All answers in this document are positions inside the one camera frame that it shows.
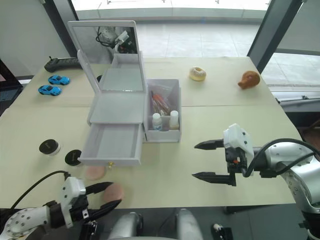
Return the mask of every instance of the black remote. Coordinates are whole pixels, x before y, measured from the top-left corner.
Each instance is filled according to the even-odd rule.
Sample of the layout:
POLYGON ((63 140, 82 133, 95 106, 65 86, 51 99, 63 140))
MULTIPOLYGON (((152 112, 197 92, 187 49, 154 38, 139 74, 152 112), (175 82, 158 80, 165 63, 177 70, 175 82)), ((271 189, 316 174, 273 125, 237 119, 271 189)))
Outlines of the black remote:
POLYGON ((50 61, 44 65, 44 69, 53 73, 61 69, 80 69, 81 65, 76 57, 71 58, 51 58, 50 61))

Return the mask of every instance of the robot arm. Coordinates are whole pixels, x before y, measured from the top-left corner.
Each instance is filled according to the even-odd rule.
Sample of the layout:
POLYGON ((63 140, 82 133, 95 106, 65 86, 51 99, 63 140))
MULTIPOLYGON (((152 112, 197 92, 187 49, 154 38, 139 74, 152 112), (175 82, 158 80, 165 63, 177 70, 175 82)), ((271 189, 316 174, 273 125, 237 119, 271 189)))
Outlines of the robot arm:
POLYGON ((315 157, 320 153, 312 145, 284 138, 263 147, 252 147, 250 135, 233 124, 223 132, 223 139, 201 142, 195 148, 225 148, 229 175, 217 175, 215 172, 193 174, 209 183, 236 186, 236 173, 247 178, 253 171, 260 172, 262 178, 283 177, 306 220, 309 237, 320 239, 320 162, 315 157))
POLYGON ((112 182, 101 182, 85 187, 84 182, 69 176, 61 187, 60 203, 51 201, 42 207, 25 208, 12 215, 5 223, 0 240, 13 240, 26 237, 37 227, 46 230, 63 225, 71 228, 76 221, 94 221, 112 211, 120 202, 114 200, 98 210, 88 209, 87 195, 104 191, 112 182))

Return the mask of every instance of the toy car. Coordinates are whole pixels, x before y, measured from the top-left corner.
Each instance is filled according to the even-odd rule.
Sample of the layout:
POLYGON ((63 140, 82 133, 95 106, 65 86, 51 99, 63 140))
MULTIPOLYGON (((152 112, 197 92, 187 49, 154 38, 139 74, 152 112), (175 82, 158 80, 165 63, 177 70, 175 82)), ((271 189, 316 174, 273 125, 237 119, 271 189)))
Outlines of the toy car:
POLYGON ((62 90, 57 86, 43 85, 38 88, 38 92, 42 95, 57 96, 62 92, 62 90))
POLYGON ((66 76, 53 75, 48 78, 49 83, 51 84, 60 84, 67 85, 70 83, 70 79, 66 76))

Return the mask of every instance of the open drawer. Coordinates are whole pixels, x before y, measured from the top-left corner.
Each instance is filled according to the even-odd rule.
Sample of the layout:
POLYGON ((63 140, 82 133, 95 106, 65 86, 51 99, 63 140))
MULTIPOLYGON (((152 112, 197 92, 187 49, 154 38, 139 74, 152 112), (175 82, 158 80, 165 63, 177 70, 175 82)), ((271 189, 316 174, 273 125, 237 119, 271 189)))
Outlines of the open drawer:
POLYGON ((140 165, 142 124, 91 124, 91 130, 78 160, 85 165, 140 165))

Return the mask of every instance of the black cable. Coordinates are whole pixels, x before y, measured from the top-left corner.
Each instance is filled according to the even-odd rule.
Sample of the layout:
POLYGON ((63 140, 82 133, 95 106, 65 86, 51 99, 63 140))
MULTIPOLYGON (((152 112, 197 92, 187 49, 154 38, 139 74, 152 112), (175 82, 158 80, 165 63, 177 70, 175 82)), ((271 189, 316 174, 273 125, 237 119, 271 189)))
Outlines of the black cable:
POLYGON ((100 35, 101 35, 102 33, 100 32, 100 27, 98 26, 98 31, 97 31, 97 35, 96 35, 96 37, 95 37, 95 40, 98 42, 98 43, 100 43, 102 46, 105 46, 105 47, 109 47, 109 48, 114 48, 115 47, 115 44, 109 44, 109 43, 107 43, 107 42, 105 42, 105 41, 101 41, 100 40, 100 35))
POLYGON ((31 187, 29 187, 29 189, 27 191, 25 191, 19 198, 17 201, 15 201, 15 203, 12 205, 12 207, 10 207, 10 209, 14 209, 18 203, 20 203, 20 201, 32 190, 34 189, 39 183, 41 183, 43 180, 49 178, 52 175, 55 174, 64 174, 64 179, 67 179, 67 177, 70 177, 71 175, 67 172, 67 171, 63 171, 63 170, 58 170, 58 171, 54 171, 49 173, 48 175, 45 175, 43 178, 41 178, 39 181, 37 181, 35 184, 33 184, 31 187))
POLYGON ((315 155, 314 152, 311 152, 307 155, 304 155, 304 156, 301 156, 299 157, 297 160, 291 162, 289 165, 285 166, 283 169, 281 169, 280 171, 277 171, 275 172, 275 174, 278 176, 278 175, 281 175, 281 174, 284 174, 286 171, 288 171, 290 168, 292 168, 293 166, 297 165, 298 163, 300 163, 301 161, 311 157, 312 155, 315 155))
POLYGON ((164 227, 164 225, 168 222, 168 220, 175 215, 177 208, 175 207, 173 211, 169 214, 169 216, 166 217, 166 219, 161 223, 158 230, 156 231, 155 236, 158 237, 161 229, 164 227))
POLYGON ((298 140, 298 139, 294 139, 294 138, 278 138, 278 139, 272 140, 270 142, 267 142, 265 145, 263 145, 263 147, 260 148, 260 150, 257 152, 257 154, 253 157, 252 162, 248 166, 246 172, 242 173, 242 175, 245 178, 248 178, 250 176, 250 174, 253 172, 253 170, 255 169, 260 156, 262 154, 264 154, 265 151, 269 147, 271 147, 274 144, 278 144, 278 143, 300 144, 302 146, 307 147, 308 149, 312 150, 315 154, 320 156, 320 151, 318 149, 316 149, 314 146, 312 146, 311 144, 307 143, 307 142, 304 142, 304 141, 301 141, 301 140, 298 140))

